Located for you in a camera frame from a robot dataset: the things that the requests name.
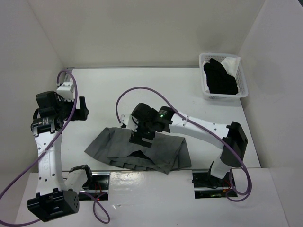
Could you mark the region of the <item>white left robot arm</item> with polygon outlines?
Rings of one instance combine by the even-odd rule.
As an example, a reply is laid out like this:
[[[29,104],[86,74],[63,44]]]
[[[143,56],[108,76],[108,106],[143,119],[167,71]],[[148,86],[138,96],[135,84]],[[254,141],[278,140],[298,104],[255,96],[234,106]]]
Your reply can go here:
[[[55,91],[36,95],[36,109],[31,130],[38,150],[38,185],[27,208],[43,222],[79,211],[79,192],[94,184],[88,165],[70,169],[67,179],[62,174],[62,130],[69,121],[85,121],[89,114],[85,98],[66,100]]]

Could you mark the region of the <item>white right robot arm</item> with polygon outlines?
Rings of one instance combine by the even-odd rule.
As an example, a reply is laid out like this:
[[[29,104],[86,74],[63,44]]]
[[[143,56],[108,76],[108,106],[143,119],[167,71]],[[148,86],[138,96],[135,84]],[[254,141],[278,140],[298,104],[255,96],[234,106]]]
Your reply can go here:
[[[221,153],[207,174],[207,180],[213,186],[218,186],[232,168],[242,167],[248,139],[237,122],[217,124],[184,115],[167,106],[155,110],[144,103],[139,103],[131,114],[121,115],[121,121],[132,131],[130,142],[144,147],[152,147],[156,133],[168,132],[187,135],[219,148]]]

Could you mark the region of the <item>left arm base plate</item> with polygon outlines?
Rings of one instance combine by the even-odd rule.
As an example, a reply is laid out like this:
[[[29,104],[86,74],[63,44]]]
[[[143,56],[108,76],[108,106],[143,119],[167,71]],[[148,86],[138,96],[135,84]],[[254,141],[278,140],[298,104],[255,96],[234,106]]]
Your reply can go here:
[[[108,200],[108,191],[110,183],[110,172],[92,172],[92,181],[85,183],[80,190],[79,199],[80,201],[89,201],[91,198],[83,194],[86,192],[96,198],[98,201]]]

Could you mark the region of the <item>grey pleated skirt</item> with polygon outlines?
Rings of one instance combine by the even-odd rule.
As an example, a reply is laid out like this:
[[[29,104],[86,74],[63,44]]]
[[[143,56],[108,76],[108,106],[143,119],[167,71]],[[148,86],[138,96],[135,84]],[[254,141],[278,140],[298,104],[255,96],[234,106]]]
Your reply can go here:
[[[186,139],[157,133],[152,147],[129,142],[131,130],[104,128],[85,149],[93,159],[135,171],[171,171],[192,166]]]

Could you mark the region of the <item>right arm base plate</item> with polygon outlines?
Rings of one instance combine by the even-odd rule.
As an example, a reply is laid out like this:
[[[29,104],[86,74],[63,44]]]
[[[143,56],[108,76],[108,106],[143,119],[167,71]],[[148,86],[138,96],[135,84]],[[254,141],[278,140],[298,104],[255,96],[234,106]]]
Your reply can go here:
[[[219,179],[206,171],[194,171],[192,177],[196,199],[226,198],[227,192],[232,198],[238,197],[231,187],[231,182],[235,184],[235,181],[233,177],[230,181],[228,173],[223,179]]]

